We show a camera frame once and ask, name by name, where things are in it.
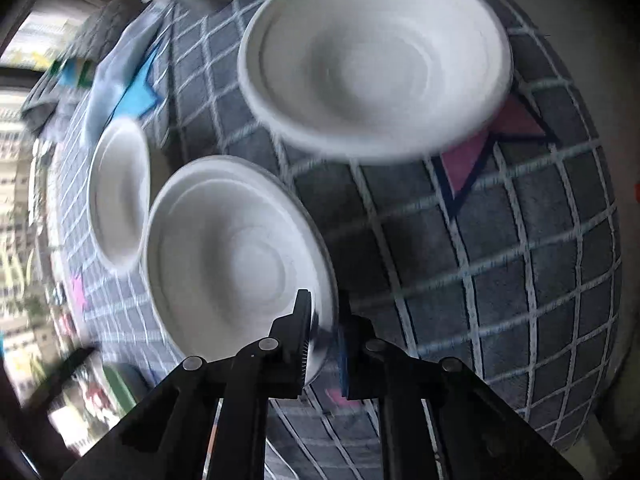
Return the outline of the white paper bowl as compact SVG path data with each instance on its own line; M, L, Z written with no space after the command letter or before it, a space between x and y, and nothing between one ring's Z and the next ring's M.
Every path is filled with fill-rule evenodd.
M88 188L90 234L101 263L116 276L139 262L151 201L150 150L139 124L112 120L93 152Z
M305 289L306 381L326 364L337 321L331 258L304 205L264 168L208 156L179 169L154 200L142 262L157 318L184 356L235 356Z
M513 61L484 0L266 0L243 34L238 76L258 122L286 143L399 162L487 126Z

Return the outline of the green square plate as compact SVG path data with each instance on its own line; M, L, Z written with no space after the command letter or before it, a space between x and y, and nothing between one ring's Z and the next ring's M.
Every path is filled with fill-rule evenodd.
M117 405L128 414L151 390L137 367L128 363L104 363L102 370Z

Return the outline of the grey checked tablecloth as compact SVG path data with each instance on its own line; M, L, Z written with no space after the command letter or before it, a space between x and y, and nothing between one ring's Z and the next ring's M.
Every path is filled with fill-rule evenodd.
M209 16L179 3L152 34L148 79L160 102L142 127L178 169L213 154L261 166L293 192L326 241L337 285L376 334L412 356L454 356L533 427L509 479L582 479L562 452L582 434L605 382L620 315L620 227L600 139L563 62L512 0L480 0L506 26L515 101L544 140L480 141L462 189L447 155L367 165L329 162L259 125L242 97L242 32L266 0ZM151 388L184 359L152 306L142 264L115 278L99 262L88 214L89 90L44 75L23 108L62 136L55 184L62 256L82 278L81 321L104 360ZM270 401L266 478L383 479L375 401L341 399L333 356L299 400Z

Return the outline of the white folded cloth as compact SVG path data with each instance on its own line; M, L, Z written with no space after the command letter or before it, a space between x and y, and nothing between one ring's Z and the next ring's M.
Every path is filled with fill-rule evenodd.
M146 8L125 28L113 50L98 65L81 128L80 145L87 153L96 148L107 119L134 79L164 13L160 6Z

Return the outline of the green blue bottle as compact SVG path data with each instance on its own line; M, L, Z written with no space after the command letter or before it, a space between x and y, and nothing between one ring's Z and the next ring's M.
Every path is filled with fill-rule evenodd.
M96 62L90 58L66 58L58 71L58 82L65 87L89 89L96 76Z

